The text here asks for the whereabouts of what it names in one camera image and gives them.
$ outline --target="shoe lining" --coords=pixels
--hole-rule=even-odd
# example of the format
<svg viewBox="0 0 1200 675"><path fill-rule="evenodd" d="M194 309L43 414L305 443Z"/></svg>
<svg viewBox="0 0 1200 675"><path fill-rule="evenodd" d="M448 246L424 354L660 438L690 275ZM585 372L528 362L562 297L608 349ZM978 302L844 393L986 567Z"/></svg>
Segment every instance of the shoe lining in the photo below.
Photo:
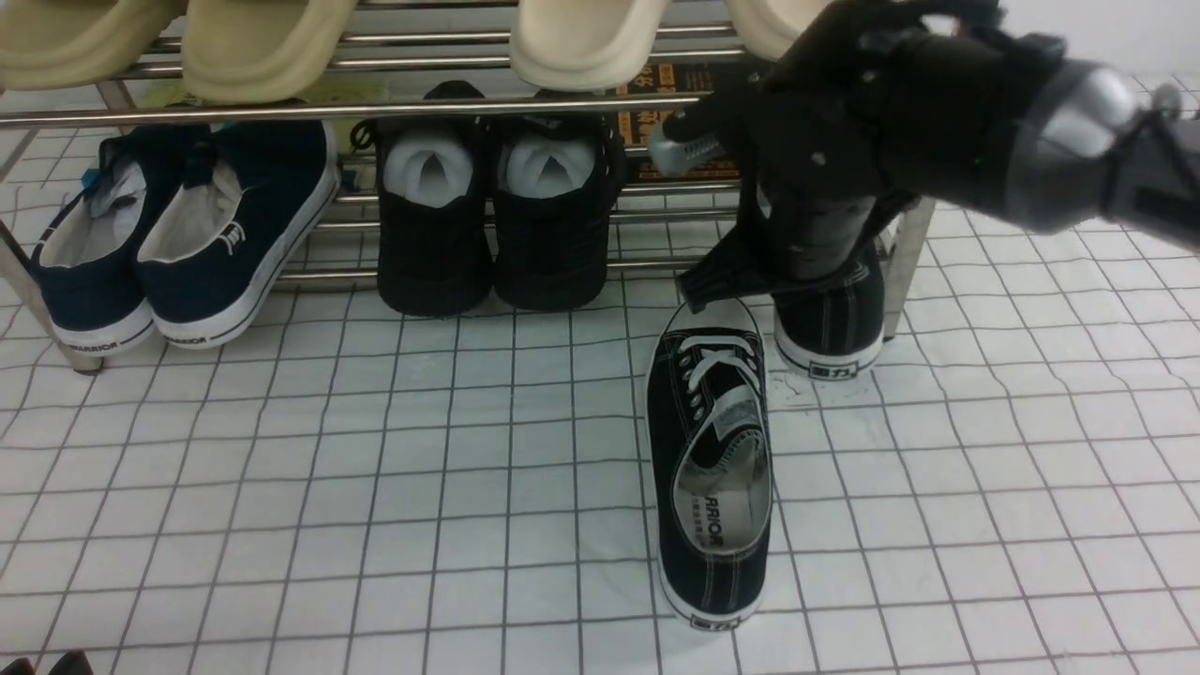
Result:
<svg viewBox="0 0 1200 675"><path fill-rule="evenodd" d="M384 162L383 186L409 202L440 209L470 190L474 160L450 130L401 136Z"/></svg>
<svg viewBox="0 0 1200 675"><path fill-rule="evenodd" d="M173 263L203 251L233 222L241 196L233 168L217 162L211 183L175 193L142 245L138 261Z"/></svg>
<svg viewBox="0 0 1200 675"><path fill-rule="evenodd" d="M97 191L82 199L47 239L43 267L76 267L112 253L125 244L142 220L146 181L142 167L124 161Z"/></svg>
<svg viewBox="0 0 1200 675"><path fill-rule="evenodd" d="M589 139L557 141L526 133L500 156L500 187L517 197L551 199L583 187L596 166Z"/></svg>
<svg viewBox="0 0 1200 675"><path fill-rule="evenodd" d="M761 432L734 441L734 459L715 482L685 466L674 490L676 514L697 549L734 554L762 536L770 504L770 478Z"/></svg>

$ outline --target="beige slipper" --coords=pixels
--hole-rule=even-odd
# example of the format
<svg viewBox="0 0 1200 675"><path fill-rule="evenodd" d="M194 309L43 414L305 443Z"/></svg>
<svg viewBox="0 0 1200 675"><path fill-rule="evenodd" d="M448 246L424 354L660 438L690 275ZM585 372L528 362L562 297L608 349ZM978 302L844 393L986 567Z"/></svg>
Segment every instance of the beige slipper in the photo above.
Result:
<svg viewBox="0 0 1200 675"><path fill-rule="evenodd" d="M191 0L184 84L210 101L266 103L316 82L358 0Z"/></svg>
<svg viewBox="0 0 1200 675"><path fill-rule="evenodd" d="M137 62L186 0L0 2L0 89L60 89Z"/></svg>
<svg viewBox="0 0 1200 675"><path fill-rule="evenodd" d="M832 0L725 0L746 49L772 61L791 48Z"/></svg>
<svg viewBox="0 0 1200 675"><path fill-rule="evenodd" d="M598 91L637 77L671 0L521 0L512 70L558 91Z"/></svg>

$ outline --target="rack leg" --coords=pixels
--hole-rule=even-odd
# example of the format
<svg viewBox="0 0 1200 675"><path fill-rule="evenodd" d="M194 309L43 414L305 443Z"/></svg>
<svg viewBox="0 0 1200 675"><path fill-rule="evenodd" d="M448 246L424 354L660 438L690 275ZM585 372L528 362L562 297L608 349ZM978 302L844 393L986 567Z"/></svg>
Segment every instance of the rack leg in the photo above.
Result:
<svg viewBox="0 0 1200 675"><path fill-rule="evenodd" d="M17 292L17 297L29 307L29 311L34 312L34 318L42 325L42 330L54 340L59 351L62 352L62 357L67 359L76 372L84 375L100 372L100 369L104 366L103 359L80 354L54 336L50 313L46 310L42 292L34 277L29 275L29 257L2 221L0 221L0 276L8 280L13 291Z"/></svg>
<svg viewBox="0 0 1200 675"><path fill-rule="evenodd" d="M896 329L900 327L904 303L908 298L912 277L917 274L917 262L925 246L925 235L929 234L929 225L934 220L934 204L932 199L922 199L900 220L887 270L887 294L883 305L884 340L895 338Z"/></svg>
<svg viewBox="0 0 1200 675"><path fill-rule="evenodd" d="M104 101L104 107L109 110L132 110L138 107L133 102L133 96L130 95L130 88L125 86L125 83L121 80L109 79L97 82L96 91L100 92L100 98ZM121 133L128 133L133 127L122 126L120 130Z"/></svg>

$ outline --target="shoe label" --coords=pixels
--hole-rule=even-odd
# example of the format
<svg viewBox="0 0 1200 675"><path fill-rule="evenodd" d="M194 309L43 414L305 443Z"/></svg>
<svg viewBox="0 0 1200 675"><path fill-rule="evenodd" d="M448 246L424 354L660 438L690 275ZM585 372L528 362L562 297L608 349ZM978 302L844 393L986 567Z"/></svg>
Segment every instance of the shoe label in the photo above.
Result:
<svg viewBox="0 0 1200 675"><path fill-rule="evenodd" d="M104 352L112 352L113 350L120 347L116 342L109 342L108 345L96 345L95 347L71 347L72 350L83 354L102 354Z"/></svg>
<svg viewBox="0 0 1200 675"><path fill-rule="evenodd" d="M167 338L167 341L172 345L206 345L208 338Z"/></svg>
<svg viewBox="0 0 1200 675"><path fill-rule="evenodd" d="M691 627L697 631L724 632L732 631L740 625L740 619L731 619L728 621L709 621L708 619L701 619L698 616L691 617Z"/></svg>
<svg viewBox="0 0 1200 675"><path fill-rule="evenodd" d="M858 377L859 371L862 371L862 369L857 363L828 365L812 362L809 364L809 378L821 380L824 382L845 382L847 380L853 380Z"/></svg>

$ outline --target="white shoelace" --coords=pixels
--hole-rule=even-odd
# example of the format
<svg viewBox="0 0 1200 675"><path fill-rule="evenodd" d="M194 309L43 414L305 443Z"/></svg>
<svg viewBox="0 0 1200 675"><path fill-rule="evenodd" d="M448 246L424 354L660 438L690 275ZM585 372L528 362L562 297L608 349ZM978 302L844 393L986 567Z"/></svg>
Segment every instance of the white shoelace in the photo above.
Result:
<svg viewBox="0 0 1200 675"><path fill-rule="evenodd" d="M750 344L742 338L734 338L731 335L695 335L688 338L679 345L677 353L684 353L692 347L701 347L700 360L691 368L691 370L684 372L684 377L688 378L688 393L694 394L700 387L700 381L704 378L704 375L713 369L716 364L732 365L733 368L740 370L746 380L754 387L755 392L758 392L758 375L757 364L752 360L746 362L742 354L734 350L706 350L707 346L720 346L720 347L739 347L744 350L744 353L752 353L754 350ZM682 363L684 368L690 366L690 363Z"/></svg>

